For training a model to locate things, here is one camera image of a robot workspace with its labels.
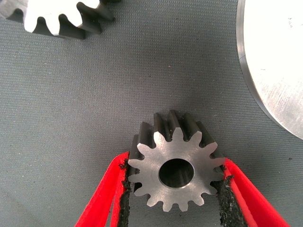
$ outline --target metal gear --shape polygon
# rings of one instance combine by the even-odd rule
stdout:
[[[167,120],[156,113],[154,127],[143,122],[134,136],[128,160],[128,180],[136,183],[134,194],[149,194],[147,205],[161,201],[164,211],[175,203],[181,211],[187,211],[189,201],[203,205],[203,193],[217,192],[210,183],[223,179],[224,158],[215,152],[217,146],[202,123],[188,113],[179,118],[170,111]]]
[[[28,32],[83,39],[85,31],[100,33],[98,18],[114,20],[106,8],[119,0],[0,0],[0,15],[24,22]]]

